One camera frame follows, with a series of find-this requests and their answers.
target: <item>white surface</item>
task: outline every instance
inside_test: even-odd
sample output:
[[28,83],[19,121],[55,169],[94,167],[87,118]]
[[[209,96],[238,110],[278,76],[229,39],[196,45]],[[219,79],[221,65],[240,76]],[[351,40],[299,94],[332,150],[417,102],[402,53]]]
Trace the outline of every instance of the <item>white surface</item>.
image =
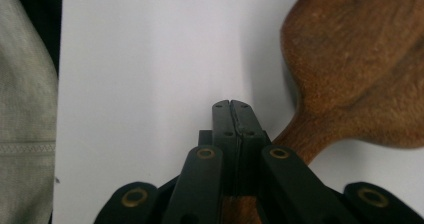
[[[251,104],[274,138],[294,112],[279,29],[295,1],[64,0],[54,223],[178,175],[220,100]],[[312,164],[326,184],[369,181],[424,214],[423,150],[346,143]]]

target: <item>wooden spatula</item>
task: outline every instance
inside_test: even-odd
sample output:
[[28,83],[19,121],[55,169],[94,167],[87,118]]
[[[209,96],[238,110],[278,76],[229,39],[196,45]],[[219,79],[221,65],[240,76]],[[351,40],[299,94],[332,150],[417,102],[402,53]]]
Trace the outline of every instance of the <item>wooden spatula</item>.
[[[299,98],[274,144],[306,163],[345,138],[424,145],[424,0],[299,0],[281,41]],[[224,212],[224,223],[260,223],[253,198]]]

